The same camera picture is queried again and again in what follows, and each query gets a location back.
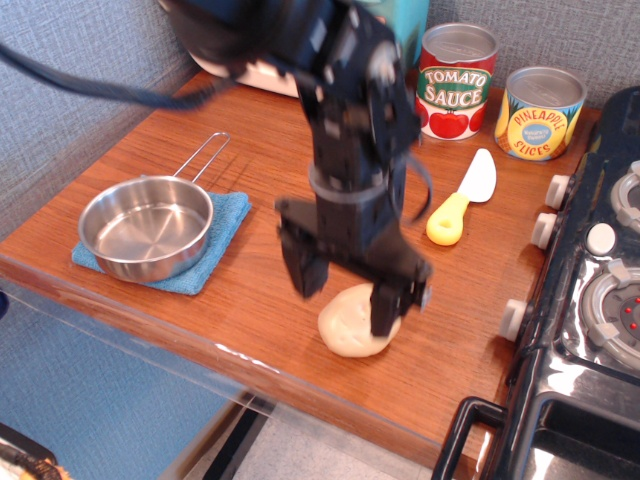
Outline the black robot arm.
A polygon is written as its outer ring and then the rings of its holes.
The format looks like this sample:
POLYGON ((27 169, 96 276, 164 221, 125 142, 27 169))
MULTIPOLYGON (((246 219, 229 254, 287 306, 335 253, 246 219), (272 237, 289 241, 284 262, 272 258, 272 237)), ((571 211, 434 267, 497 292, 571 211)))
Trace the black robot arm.
POLYGON ((353 1, 167 1, 176 36, 195 58, 238 79, 256 62, 291 75, 309 123, 313 201, 276 202, 291 280, 303 297, 331 265, 369 280, 371 333, 427 296, 430 265, 400 221, 420 119, 393 32, 353 1))

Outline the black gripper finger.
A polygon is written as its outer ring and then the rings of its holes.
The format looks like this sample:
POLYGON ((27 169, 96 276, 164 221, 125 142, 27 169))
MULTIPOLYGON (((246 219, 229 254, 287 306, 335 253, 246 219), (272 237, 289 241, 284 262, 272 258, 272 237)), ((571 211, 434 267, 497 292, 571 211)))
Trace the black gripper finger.
POLYGON ((315 239, 296 228, 280 227, 281 252, 297 293, 309 299, 328 278, 328 261, 319 253, 315 239))
POLYGON ((389 337, 394 322, 414 304, 414 285, 375 283, 370 296, 371 335, 389 337))

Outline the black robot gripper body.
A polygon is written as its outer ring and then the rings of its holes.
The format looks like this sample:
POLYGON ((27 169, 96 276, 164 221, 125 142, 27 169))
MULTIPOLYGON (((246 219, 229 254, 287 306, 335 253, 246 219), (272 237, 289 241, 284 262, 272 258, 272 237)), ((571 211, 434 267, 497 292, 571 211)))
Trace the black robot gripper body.
POLYGON ((364 187, 345 191, 316 169, 309 171, 312 200, 282 197, 274 208, 280 227, 296 228, 315 239, 319 253, 373 284, 414 285, 414 304, 425 307, 430 296, 431 265, 401 232, 406 171, 377 171, 364 187))

